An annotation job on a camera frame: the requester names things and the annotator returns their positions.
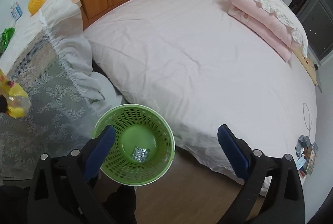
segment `small box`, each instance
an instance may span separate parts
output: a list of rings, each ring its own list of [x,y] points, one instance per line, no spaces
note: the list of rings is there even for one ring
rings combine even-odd
[[[22,16],[22,10],[19,4],[15,2],[10,9],[12,10],[13,18],[17,21]]]

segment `toy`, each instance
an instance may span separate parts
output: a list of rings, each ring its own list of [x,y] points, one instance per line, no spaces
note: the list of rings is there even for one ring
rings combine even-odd
[[[28,114],[31,102],[22,87],[10,81],[0,69],[0,97],[6,98],[6,113],[13,118],[24,117]]]
[[[29,12],[34,15],[38,12],[38,10],[42,7],[46,0],[30,0],[28,4]]]

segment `plastic bag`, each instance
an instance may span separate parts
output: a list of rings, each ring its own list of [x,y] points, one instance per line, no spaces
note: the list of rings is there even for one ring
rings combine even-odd
[[[10,81],[0,69],[0,95],[7,100],[7,114],[13,118],[24,117],[28,114],[31,102],[22,87]]]
[[[15,32],[14,28],[4,29],[1,39],[0,39],[0,55],[5,52],[6,48],[8,47],[10,39],[13,37]]]

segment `green bag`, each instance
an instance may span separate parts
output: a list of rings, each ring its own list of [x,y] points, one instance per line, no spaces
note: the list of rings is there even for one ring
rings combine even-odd
[[[14,28],[4,29],[0,39],[0,55],[2,55],[3,52],[5,52],[6,48],[8,47],[10,39],[14,35],[14,32],[15,32]]]

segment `yellow ball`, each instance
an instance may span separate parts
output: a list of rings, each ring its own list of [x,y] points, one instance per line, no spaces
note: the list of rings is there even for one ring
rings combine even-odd
[[[42,7],[46,0],[30,0],[28,4],[29,12],[34,15]]]

